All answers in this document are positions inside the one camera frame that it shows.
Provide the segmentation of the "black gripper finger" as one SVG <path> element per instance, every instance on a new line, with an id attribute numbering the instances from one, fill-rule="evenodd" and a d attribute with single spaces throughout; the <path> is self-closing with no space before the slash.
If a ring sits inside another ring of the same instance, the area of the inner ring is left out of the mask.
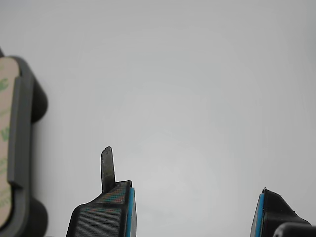
<path id="1" fill-rule="evenodd" d="M 101 153 L 102 192 L 77 206 L 71 215 L 68 237 L 136 237 L 136 200 L 132 181 L 115 179 L 113 151 Z"/>
<path id="2" fill-rule="evenodd" d="M 264 188 L 259 195 L 250 236 L 272 237 L 276 229 L 284 223 L 310 225 L 310 222 L 301 218 L 281 195 Z"/>

